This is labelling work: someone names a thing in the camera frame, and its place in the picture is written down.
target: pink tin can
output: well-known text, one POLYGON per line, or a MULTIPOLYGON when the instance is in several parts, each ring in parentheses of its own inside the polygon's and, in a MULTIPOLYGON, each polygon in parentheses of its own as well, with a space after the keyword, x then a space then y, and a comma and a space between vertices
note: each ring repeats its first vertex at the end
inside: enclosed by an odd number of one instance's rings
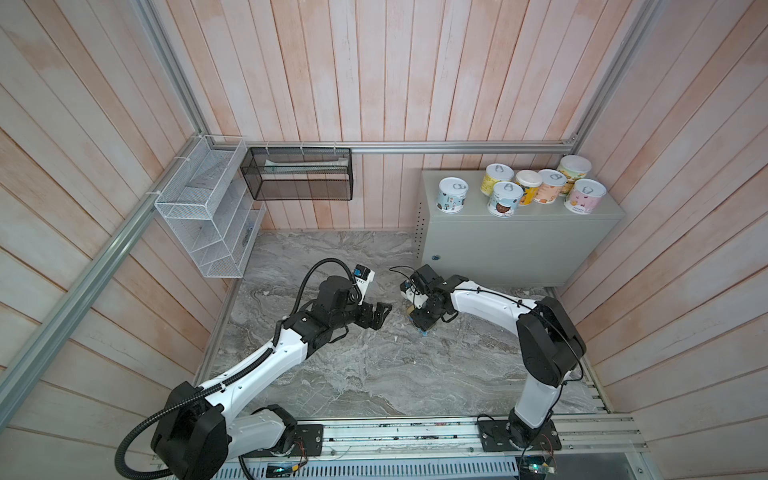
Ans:
POLYGON ((565 208, 575 214, 591 214, 606 193, 607 190, 600 182, 588 178, 576 180, 571 192, 565 198, 565 208))

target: can lid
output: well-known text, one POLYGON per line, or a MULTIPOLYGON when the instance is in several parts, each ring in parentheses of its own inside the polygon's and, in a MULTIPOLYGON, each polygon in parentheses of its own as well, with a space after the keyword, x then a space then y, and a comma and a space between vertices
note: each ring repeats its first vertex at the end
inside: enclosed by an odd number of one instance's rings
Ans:
POLYGON ((576 180, 574 189, 582 192, 584 195, 589 195, 590 197, 602 197, 607 193, 607 190, 603 184, 594 180, 590 180, 589 178, 581 178, 580 180, 576 180))
POLYGON ((496 180, 511 180, 515 171, 504 164, 490 164, 485 168, 485 174, 496 180))
POLYGON ((560 159, 560 166, 569 169, 577 174, 588 174, 592 170, 592 163, 584 157, 578 155, 566 155, 560 159))
POLYGON ((498 182, 493 186, 493 194, 499 198, 515 200, 523 196, 523 187, 512 182, 498 182))
POLYGON ((561 174, 557 170, 550 170, 549 168, 539 170, 538 174, 541 175, 541 179, 545 184, 551 185, 552 187, 562 187, 565 185, 565 182, 568 181, 565 175, 561 174))
POLYGON ((533 170, 520 170, 515 176, 517 182, 524 187, 538 187, 543 181, 541 175, 533 170))
POLYGON ((463 195, 467 193, 469 184, 459 177, 446 177, 440 180, 440 190, 448 195, 463 195))

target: cabinet top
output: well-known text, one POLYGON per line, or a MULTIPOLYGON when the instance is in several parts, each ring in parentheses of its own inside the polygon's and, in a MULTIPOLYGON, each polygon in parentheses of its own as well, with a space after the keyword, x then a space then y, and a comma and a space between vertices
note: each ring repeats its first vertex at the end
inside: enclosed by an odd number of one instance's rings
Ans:
POLYGON ((496 217, 488 211, 488 197, 480 191, 484 174, 484 170, 423 170, 422 188, 429 204, 430 221, 618 220, 624 216, 621 207, 616 204, 610 194, 606 194, 598 208, 588 215, 574 214, 565 208, 565 197, 559 197, 552 204, 531 202, 530 205, 518 207, 511 217, 496 217), (447 214, 437 208, 438 184, 445 177, 458 177, 469 184, 464 208, 455 214, 447 214))

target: robotic arm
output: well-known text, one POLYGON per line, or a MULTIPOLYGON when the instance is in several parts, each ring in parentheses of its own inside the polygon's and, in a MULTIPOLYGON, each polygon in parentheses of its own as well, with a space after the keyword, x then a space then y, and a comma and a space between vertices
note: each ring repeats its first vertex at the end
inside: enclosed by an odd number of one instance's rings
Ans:
POLYGON ((293 311, 277 323, 273 339, 197 388, 184 382, 171 391, 166 408, 144 420, 118 446, 114 459, 118 473, 136 480, 168 475, 180 480, 208 480, 226 460, 253 450, 288 453, 295 441, 296 420, 285 409, 270 405, 249 416, 237 415, 285 371, 327 343, 344 338, 349 324, 374 330, 382 327, 392 305, 379 302, 374 309, 364 301, 374 276, 360 265, 350 272, 337 259, 316 263, 304 277, 293 311), (320 284, 317 298, 299 308, 307 280, 320 265, 330 262, 341 265, 347 277, 329 276, 320 284), (344 333, 333 338, 339 329, 344 333), (155 422, 158 425, 151 447, 168 468, 136 472, 125 464, 125 452, 155 422))
POLYGON ((459 275, 444 280, 429 265, 401 283, 400 292, 412 302, 408 314, 422 331, 439 320, 450 322, 461 312, 518 336, 528 378, 509 413, 507 429, 516 446, 529 447, 559 400, 565 379, 587 349, 563 306, 551 297, 534 301, 506 295, 459 275), (446 320, 445 315, 452 317, 446 320))

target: black mounting plate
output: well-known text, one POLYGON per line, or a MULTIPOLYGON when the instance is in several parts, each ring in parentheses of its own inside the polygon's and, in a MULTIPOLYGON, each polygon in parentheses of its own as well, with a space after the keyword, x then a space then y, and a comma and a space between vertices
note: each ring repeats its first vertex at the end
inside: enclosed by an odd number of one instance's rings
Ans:
MULTIPOLYGON (((320 452, 323 450, 323 424, 311 423, 311 424, 296 425, 296 438, 301 439, 302 442, 304 442, 304 450, 306 451, 306 456, 308 457, 319 456, 320 452)), ((280 459, 283 458, 283 457, 276 457, 275 455, 272 455, 272 452, 270 452, 269 450, 253 450, 252 452, 248 452, 243 456, 246 458, 271 457, 271 458, 274 458, 276 461, 279 461, 280 459)), ((290 453, 290 455, 287 455, 284 458, 300 457, 300 456, 301 456, 301 451, 296 446, 294 446, 293 451, 290 453)))
MULTIPOLYGON (((521 450, 518 446, 507 440, 509 434, 507 433, 506 420, 480 420, 478 421, 478 430, 480 431, 480 443, 482 443, 483 452, 516 452, 521 450), (497 442, 494 439, 503 439, 503 441, 497 442)), ((550 443, 553 450, 561 450, 563 448, 563 445, 560 443, 560 436, 557 435, 557 430, 551 419, 541 427, 541 433, 538 434, 529 448, 530 450, 547 451, 550 449, 550 443)))

